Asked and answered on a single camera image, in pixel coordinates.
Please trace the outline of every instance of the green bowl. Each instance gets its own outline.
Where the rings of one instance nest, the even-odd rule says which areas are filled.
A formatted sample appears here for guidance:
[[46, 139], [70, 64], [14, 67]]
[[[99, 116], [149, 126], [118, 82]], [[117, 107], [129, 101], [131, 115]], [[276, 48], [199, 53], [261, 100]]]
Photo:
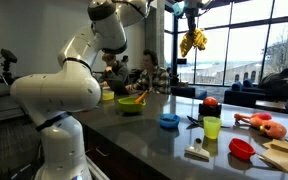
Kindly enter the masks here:
[[135, 104], [134, 101], [137, 99], [137, 97], [126, 97], [118, 99], [118, 104], [120, 111], [126, 112], [126, 113], [137, 113], [141, 112], [146, 106], [145, 100], [139, 104]]

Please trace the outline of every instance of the large window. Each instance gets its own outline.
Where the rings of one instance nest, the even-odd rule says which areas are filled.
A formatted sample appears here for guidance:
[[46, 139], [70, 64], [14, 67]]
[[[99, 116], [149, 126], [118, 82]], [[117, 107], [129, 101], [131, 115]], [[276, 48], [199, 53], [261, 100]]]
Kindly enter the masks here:
[[267, 25], [232, 29], [230, 32], [225, 85], [231, 85], [236, 74], [259, 72], [267, 36]]
[[197, 51], [195, 83], [222, 84], [228, 28], [207, 30], [205, 50]]
[[[178, 47], [180, 47], [184, 35], [185, 33], [178, 34]], [[177, 58], [183, 58], [181, 48], [178, 50]], [[187, 63], [177, 64], [177, 74], [179, 74], [180, 81], [192, 84], [194, 83], [195, 49], [192, 47], [184, 58], [187, 59]]]
[[268, 19], [272, 10], [272, 2], [272, 0], [252, 0], [234, 3], [231, 23]]
[[181, 31], [187, 31], [188, 30], [188, 25], [187, 25], [187, 19], [185, 15], [183, 15], [183, 18], [178, 19], [178, 32]]
[[231, 6], [214, 8], [203, 14], [198, 19], [198, 27], [214, 27], [227, 25], [230, 19]]
[[[164, 11], [164, 30], [173, 32], [173, 14]], [[165, 66], [171, 67], [172, 64], [172, 44], [173, 44], [173, 34], [164, 31], [164, 59]]]
[[171, 67], [173, 35], [164, 33], [164, 58], [166, 67]]
[[275, 0], [273, 18], [288, 16], [288, 0]]
[[173, 14], [168, 11], [164, 11], [164, 29], [173, 31]]
[[[249, 78], [258, 83], [288, 67], [288, 0], [230, 2], [197, 18], [208, 42], [203, 51], [192, 48], [187, 64], [178, 65], [182, 81], [230, 86], [237, 78]], [[177, 58], [182, 58], [180, 43], [188, 30], [185, 15], [178, 20], [178, 30]]]
[[273, 24], [271, 26], [264, 76], [281, 72], [288, 68], [288, 23]]

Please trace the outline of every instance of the red bowl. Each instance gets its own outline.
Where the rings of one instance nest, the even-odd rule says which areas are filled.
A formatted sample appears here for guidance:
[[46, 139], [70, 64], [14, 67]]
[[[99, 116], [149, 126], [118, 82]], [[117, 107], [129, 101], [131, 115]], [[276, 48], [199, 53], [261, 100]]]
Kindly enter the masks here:
[[251, 145], [237, 138], [231, 140], [229, 148], [234, 156], [242, 160], [249, 160], [255, 154], [255, 150]]

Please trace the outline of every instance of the counter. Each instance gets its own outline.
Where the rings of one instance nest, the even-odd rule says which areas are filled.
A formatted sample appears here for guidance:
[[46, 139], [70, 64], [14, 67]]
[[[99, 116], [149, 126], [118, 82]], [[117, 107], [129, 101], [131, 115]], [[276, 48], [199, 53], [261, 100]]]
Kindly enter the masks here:
[[[230, 128], [222, 128], [219, 138], [214, 141], [204, 137], [202, 128], [191, 129], [191, 122], [186, 117], [202, 118], [198, 114], [201, 100], [148, 94], [143, 112], [129, 115], [118, 110], [118, 98], [102, 101], [98, 108], [77, 115], [76, 118], [85, 126], [84, 129], [94, 134], [87, 134], [88, 137], [84, 137], [85, 143], [105, 141], [104, 144], [114, 145], [117, 150], [106, 150], [113, 150], [115, 156], [119, 156], [119, 152], [116, 151], [120, 149], [121, 154], [123, 152], [128, 155], [123, 155], [126, 164], [127, 161], [136, 161], [142, 169], [153, 172], [153, 177], [158, 176], [156, 179], [288, 179], [287, 173], [269, 167], [257, 155], [252, 156], [250, 161], [243, 162], [232, 156], [228, 148], [232, 138], [240, 138], [250, 143], [258, 153], [265, 150], [262, 144], [271, 139], [247, 124], [236, 125], [234, 120], [235, 113], [252, 115], [255, 112], [263, 112], [262, 110], [223, 104], [220, 116], [222, 125]], [[158, 117], [162, 113], [180, 116], [178, 128], [167, 130], [160, 127]], [[282, 123], [288, 130], [288, 114], [270, 113], [274, 121]], [[209, 161], [185, 154], [185, 147], [193, 145], [196, 138], [202, 139], [203, 148], [210, 152]], [[141, 169], [134, 170], [136, 172], [129, 171], [130, 174], [135, 174], [135, 178], [142, 177], [138, 175]]]

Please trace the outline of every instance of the sky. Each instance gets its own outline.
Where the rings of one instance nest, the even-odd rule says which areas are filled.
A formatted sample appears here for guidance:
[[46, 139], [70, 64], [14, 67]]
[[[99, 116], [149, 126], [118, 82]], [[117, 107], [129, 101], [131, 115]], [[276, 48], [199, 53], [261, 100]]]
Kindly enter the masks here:
[[[233, 5], [232, 23], [240, 23], [261, 19], [268, 19], [272, 7], [272, 0], [252, 0], [249, 2]], [[214, 8], [202, 15], [199, 19], [199, 27], [213, 27], [226, 25], [229, 22], [230, 6]], [[273, 18], [288, 16], [288, 0], [275, 0]], [[165, 29], [172, 29], [172, 14], [165, 13]], [[179, 31], [187, 30], [186, 19], [179, 20]], [[268, 45], [276, 43], [281, 35], [286, 35], [288, 23], [273, 24], [271, 26]], [[253, 26], [239, 29], [232, 29], [229, 38], [228, 61], [261, 61], [262, 50], [268, 32], [268, 25]], [[208, 30], [204, 32], [208, 42], [206, 50], [198, 51], [198, 61], [224, 61], [227, 44], [228, 28]], [[181, 42], [184, 34], [179, 34], [178, 41]], [[171, 35], [164, 37], [165, 52], [171, 50]], [[191, 49], [186, 58], [188, 62], [194, 62], [194, 49]], [[171, 53], [165, 54], [167, 61], [171, 60]]]

